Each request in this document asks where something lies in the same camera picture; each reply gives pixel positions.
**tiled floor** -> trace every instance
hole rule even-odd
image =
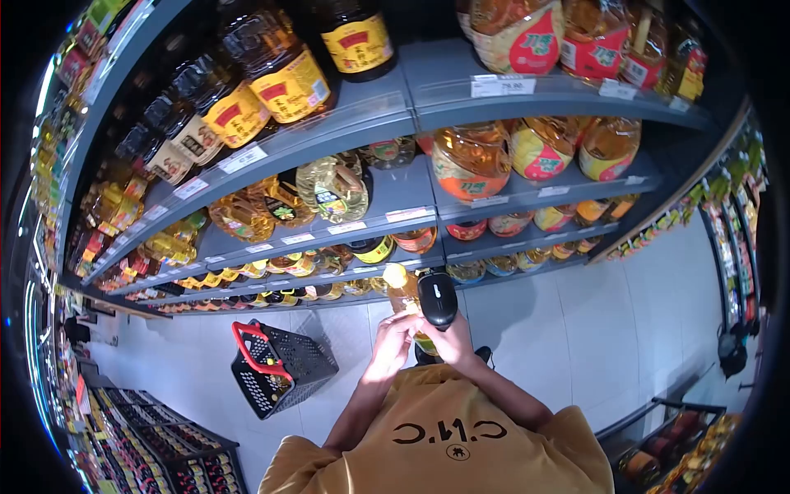
[[[600,430],[715,362],[721,309],[713,263],[695,215],[689,228],[658,237],[625,262],[575,266],[467,289],[458,297],[475,347],[493,348],[497,371],[555,412],[579,405],[592,429]],[[244,475],[254,491],[283,436],[324,441],[370,359],[378,322],[389,314],[389,303],[379,302],[258,315],[270,326],[322,341],[340,366],[316,395],[264,421],[230,372],[234,315],[131,318],[120,328],[117,348],[90,349],[116,385],[148,390],[241,443]]]

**person in background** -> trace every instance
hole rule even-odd
[[[444,363],[401,370],[416,331]],[[489,368],[460,313],[446,332],[397,314],[379,323],[371,362],[323,447],[285,437],[258,492],[554,494],[614,492],[614,481],[581,410],[552,413]]]

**yellow label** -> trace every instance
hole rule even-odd
[[[282,70],[255,79],[250,89],[279,123],[308,116],[330,94],[310,50],[303,51]]]
[[[269,121],[269,113],[255,99],[249,86],[239,84],[209,108],[202,118],[229,148],[238,148],[263,130]]]
[[[337,70],[343,74],[373,69],[393,56],[387,27],[380,13],[364,21],[341,25],[332,32],[323,32],[321,38]]]

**price tag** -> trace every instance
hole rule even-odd
[[[138,233],[140,233],[140,232],[142,232],[142,231],[143,231],[143,228],[145,228],[145,227],[147,227],[147,226],[148,226],[148,225],[147,225],[147,224],[146,224],[144,221],[135,221],[135,222],[134,222],[134,223],[132,223],[132,225],[131,225],[131,226],[129,226],[129,227],[126,229],[126,230],[127,230],[129,233],[133,233],[134,235],[137,235]]]
[[[255,254],[256,252],[267,251],[271,249],[272,246],[267,243],[261,243],[260,245],[252,245],[248,248],[244,249],[245,251],[249,252],[250,254]]]
[[[173,190],[173,195],[179,199],[188,199],[208,186],[206,182],[195,177]]]
[[[311,233],[302,233],[301,235],[287,236],[281,240],[285,245],[292,245],[294,243],[315,240],[315,237]]]
[[[354,273],[369,273],[371,271],[378,271],[378,267],[377,266],[364,266],[364,267],[360,267],[360,268],[354,268],[352,271],[354,271]]]
[[[682,111],[686,113],[688,109],[691,107],[691,104],[684,100],[683,98],[678,98],[677,96],[672,97],[672,101],[669,102],[669,107],[672,110]]]
[[[364,230],[365,228],[367,228],[367,225],[365,225],[364,221],[353,221],[352,223],[330,226],[327,228],[327,231],[332,235],[338,235],[340,233],[354,232],[355,230]]]
[[[149,221],[154,221],[159,219],[163,214],[167,212],[167,208],[164,206],[153,206],[151,209],[145,212],[143,218]]]
[[[472,98],[533,94],[537,80],[522,74],[481,74],[472,76]]]
[[[598,94],[607,98],[619,98],[620,100],[632,101],[637,95],[638,87],[626,82],[615,81],[614,79],[604,79],[600,85]]]
[[[510,200],[509,195],[492,195],[489,198],[473,199],[472,209],[482,208],[484,206],[494,206],[497,204],[506,204]]]
[[[244,149],[243,151],[236,153],[217,166],[220,168],[220,170],[230,175],[231,173],[237,172],[238,170],[246,167],[248,164],[262,160],[267,156],[268,154],[266,154],[260,146],[254,145],[249,149]]]
[[[570,187],[543,187],[542,189],[538,190],[538,197],[539,198],[550,198],[553,195],[563,195],[567,194]]]
[[[411,220],[413,218],[420,218],[429,214],[431,213],[426,208],[411,208],[390,211],[389,213],[385,213],[384,216],[387,217],[387,222],[395,223],[396,221]]]
[[[636,175],[628,175],[628,178],[626,179],[626,185],[639,185],[645,180],[647,180],[647,177],[637,177]]]

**black plastic shopping basket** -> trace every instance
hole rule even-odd
[[[231,371],[261,420],[305,401],[337,373],[312,338],[255,319],[232,328],[239,353]]]

